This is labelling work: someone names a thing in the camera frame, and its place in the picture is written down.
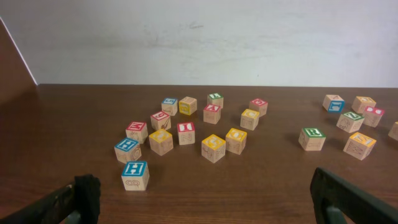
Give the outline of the green R block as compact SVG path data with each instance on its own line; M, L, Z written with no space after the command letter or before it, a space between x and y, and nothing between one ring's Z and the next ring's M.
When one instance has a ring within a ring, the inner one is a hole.
M321 151L326 136L318 128L302 128L298 139L305 151Z

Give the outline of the yellow C block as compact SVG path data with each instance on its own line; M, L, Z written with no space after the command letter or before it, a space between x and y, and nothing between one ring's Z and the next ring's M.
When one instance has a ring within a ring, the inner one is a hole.
M249 129L251 131L255 130L259 122L259 112L245 109L241 114L240 127Z

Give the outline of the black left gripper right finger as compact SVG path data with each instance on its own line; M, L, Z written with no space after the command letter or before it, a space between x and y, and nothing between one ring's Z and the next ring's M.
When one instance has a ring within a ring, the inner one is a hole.
M355 223L397 224L397 210L357 188L332 172L318 167L310 184L318 224Z

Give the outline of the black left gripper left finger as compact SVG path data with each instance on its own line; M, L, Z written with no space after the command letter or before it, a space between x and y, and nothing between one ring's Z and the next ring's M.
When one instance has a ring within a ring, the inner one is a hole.
M78 212L78 223L97 223L100 215L101 182L91 175L74 181L40 200L1 219L1 223L60 223Z

